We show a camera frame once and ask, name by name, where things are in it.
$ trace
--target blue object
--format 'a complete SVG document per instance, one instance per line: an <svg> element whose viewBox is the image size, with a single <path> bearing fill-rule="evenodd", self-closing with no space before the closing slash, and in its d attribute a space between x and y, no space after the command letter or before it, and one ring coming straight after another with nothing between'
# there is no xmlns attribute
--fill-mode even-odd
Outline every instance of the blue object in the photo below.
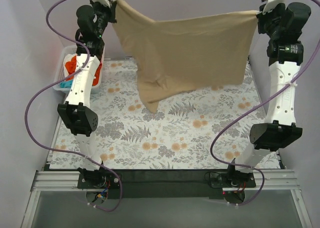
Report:
<svg viewBox="0 0 320 228"><path fill-rule="evenodd" d="M107 190L108 190L108 187L105 188L105 189L100 193L100 195L102 196Z"/></svg>
<svg viewBox="0 0 320 228"><path fill-rule="evenodd" d="M60 82L60 88L70 88L72 86L72 80Z"/></svg>

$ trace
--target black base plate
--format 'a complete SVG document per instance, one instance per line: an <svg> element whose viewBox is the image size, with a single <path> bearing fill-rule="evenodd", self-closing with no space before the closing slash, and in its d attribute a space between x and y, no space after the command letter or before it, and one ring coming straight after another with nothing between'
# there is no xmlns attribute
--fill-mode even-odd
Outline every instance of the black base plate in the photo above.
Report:
<svg viewBox="0 0 320 228"><path fill-rule="evenodd" d="M115 169L114 171L121 177L123 198L209 197L222 200L224 199L223 188L230 187L230 182L225 178L226 169ZM109 192L108 199L118 199L119 183L114 182L113 174L107 174L110 190L112 190ZM82 175L79 176L77 187L98 189L83 182ZM256 187L255 181L250 180L246 187Z"/></svg>

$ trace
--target white plastic basket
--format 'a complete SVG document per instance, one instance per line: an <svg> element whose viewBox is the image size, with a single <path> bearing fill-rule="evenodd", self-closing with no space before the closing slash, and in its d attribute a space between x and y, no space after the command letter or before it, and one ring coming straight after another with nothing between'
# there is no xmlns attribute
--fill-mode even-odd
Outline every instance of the white plastic basket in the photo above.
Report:
<svg viewBox="0 0 320 228"><path fill-rule="evenodd" d="M61 52L61 55L60 55L60 58L59 58L59 63L57 64L57 67L56 67L56 72L55 72L55 76L54 76L54 82L56 82L58 80L61 80L62 78L65 77L65 74L64 74L64 59L65 59L66 55L75 54L76 51L77 51L77 46L76 45L70 45L70 46L66 46L65 48L63 48L63 50ZM91 93L98 93L99 90L100 90L103 67L104 67L104 61L102 59L102 68L101 68L100 75L99 75L99 81L98 81L98 84L96 84L95 86L92 86ZM56 84L56 85L53 86L53 89L55 89L56 91L61 91L61 92L64 92L66 94L69 94L69 91L70 91L71 87L61 88L60 84Z"/></svg>

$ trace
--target cable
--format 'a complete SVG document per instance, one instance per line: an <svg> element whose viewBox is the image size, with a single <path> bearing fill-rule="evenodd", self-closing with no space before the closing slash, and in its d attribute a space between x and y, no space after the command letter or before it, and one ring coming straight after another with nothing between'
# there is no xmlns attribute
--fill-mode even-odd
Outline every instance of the cable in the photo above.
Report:
<svg viewBox="0 0 320 228"><path fill-rule="evenodd" d="M319 0L310 0L313 1L314 3L316 3L319 7L320 7L320 1ZM310 59L308 60L308 62L305 64L305 66L303 67L303 69L300 70L300 72L290 81L291 83L294 83L305 71L306 69L310 66L311 62L314 60L316 54L318 53L320 49L320 39L318 41L318 44L316 45L314 52L312 53ZM288 89L290 87L290 84L286 84L281 90L279 90L277 93L275 93L274 95L270 96L269 99L267 99L266 101L262 102L261 104L255 106L254 108L252 108L251 110L247 111L246 113L244 113L243 115L239 116L237 119L235 119L233 122L231 122L230 124L228 124L224 129L222 129L218 135L214 138L211 146L210 146L210 154L211 156L218 162L221 162L223 164L226 165L233 165L233 166L237 166L237 167L245 167L245 168L249 168L255 171L258 171L261 173L262 175L262 182L261 182L261 186L259 188L259 190L247 201L241 203L241 204L233 204L231 203L231 205L234 206L243 206L246 204L249 204L250 202L252 202L262 191L264 185L265 185L265 175L262 172L261 169L255 168L255 167L251 167L249 165L246 164L235 164L235 163L231 163L231 162L227 162L224 161L222 159L219 159L218 157L215 156L214 152L213 152L213 148L215 143L217 142L217 140L219 139L219 137L227 130L229 129L231 126L233 126L235 123L237 123L238 121L240 121L242 118L244 118L245 116L249 115L250 113L254 112L255 110L259 109L260 107L264 106L265 104L269 103L272 99L274 99L275 97L277 97L278 95L280 95L282 92L284 92L286 89Z"/></svg>
<svg viewBox="0 0 320 228"><path fill-rule="evenodd" d="M238 191L240 190L242 184L239 185L239 188L237 190L235 190L233 193L238 193Z"/></svg>
<svg viewBox="0 0 320 228"><path fill-rule="evenodd" d="M84 67L87 65L87 63L88 63L88 61L89 61L89 58L90 58L89 49L88 49L83 43L81 43L81 42L79 42L79 41L76 41L76 40L73 40L73 39L70 39L70 38L66 37L65 35L61 34L60 32L58 32L56 29L54 29L54 28L51 26L51 24L50 24L50 22L49 22L49 15L50 15L51 11L52 11L56 6L58 6L59 4L65 2L65 1L67 1L67 0L60 0L60 1L58 1L57 3L55 3L55 4L48 10L48 12L47 12L47 14L46 14L46 16L45 16L45 21L46 21L47 25L49 26L49 28L50 28L54 33L56 33L57 35L65 38L65 39L67 39L68 41L74 42L74 43L76 43L76 44L78 44L78 45L80 45L80 46L82 46L82 47L85 48L85 51L87 52L87 58L86 58L83 66L82 66L82 68L84 68ZM101 206L98 206L98 205L89 203L89 205L91 205L91 206L93 206L93 207L95 207L95 208L98 208L98 209L100 209L100 210L103 210L103 211L105 211L105 212L113 212L115 209L118 208L118 206L120 205L121 199L122 199L122 197L123 197L123 185L122 185L121 179L120 179L120 177L118 176L118 174L115 173L112 169L109 169L109 168L105 167L103 164L99 164L98 162L94 161L93 159L85 156L84 154L82 154L82 153L80 153L80 152L71 151L71 150L54 149L54 148L50 148L50 147L48 147L48 146L45 146L45 145L41 144L40 142L38 142L38 141L36 140L36 138L35 138L34 135L32 134L32 132L31 132L31 130L30 130L30 127L29 127L29 122L28 122L29 109L30 109L30 106L31 106L32 102L37 98L37 96L40 95L40 94L41 94L42 92L44 92L45 90L49 89L50 87L53 87L54 85L59 84L60 82L63 82L64 80L71 78L72 76L78 74L78 73L81 72L81 71L82 71L82 69L78 69L76 72L68 75L67 77L65 77L65 78L63 78L63 79L61 79L61 80L58 80L58 81L56 81L56 82L54 82L54 83L52 83L52 84L50 84L50 85L42 88L41 90L39 90L39 91L30 99L30 101L28 102L28 104L27 104L27 106L26 106L26 108L25 108L25 112L24 112L24 124L25 124L26 131L27 131L27 133L29 134L30 138L31 138L31 139L33 140L33 142L36 143L38 146L40 146L40 147L42 147L42 148L44 148L44 149L46 149L46 150L49 150L49 151L64 152L64 153L75 154L75 155L81 156L81 157L83 157L83 158L86 158L88 161L92 162L93 164L95 164L95 165L97 165L97 166L99 166L99 167L107 170L108 172L114 174L114 176L115 176L116 178L118 178L118 180L119 180L119 186L120 186L119 201L118 201L118 203L115 205L115 207L112 208L112 209L106 209L106 208L104 208L104 207L101 207Z"/></svg>
<svg viewBox="0 0 320 228"><path fill-rule="evenodd" d="M98 197L101 198L103 197L104 193L107 191L107 195L106 195L106 199L108 198L108 193L109 193L109 187L110 187L110 182L108 184L108 182L105 183L106 184L106 188L100 193L98 194Z"/></svg>
<svg viewBox="0 0 320 228"><path fill-rule="evenodd" d="M245 191L245 188L246 188L246 183L244 183L243 189L240 191L240 193L244 192L244 191Z"/></svg>

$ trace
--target glass surface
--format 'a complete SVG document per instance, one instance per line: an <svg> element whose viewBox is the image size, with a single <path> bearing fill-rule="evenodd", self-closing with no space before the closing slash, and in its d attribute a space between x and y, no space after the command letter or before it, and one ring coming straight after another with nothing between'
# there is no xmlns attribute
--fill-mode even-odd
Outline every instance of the glass surface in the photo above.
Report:
<svg viewBox="0 0 320 228"><path fill-rule="evenodd" d="M246 197L255 191L247 190ZM124 199L106 213L80 202L82 191L42 191L33 228L301 228L290 190L265 190L235 208L206 198ZM107 200L111 208L117 200Z"/></svg>

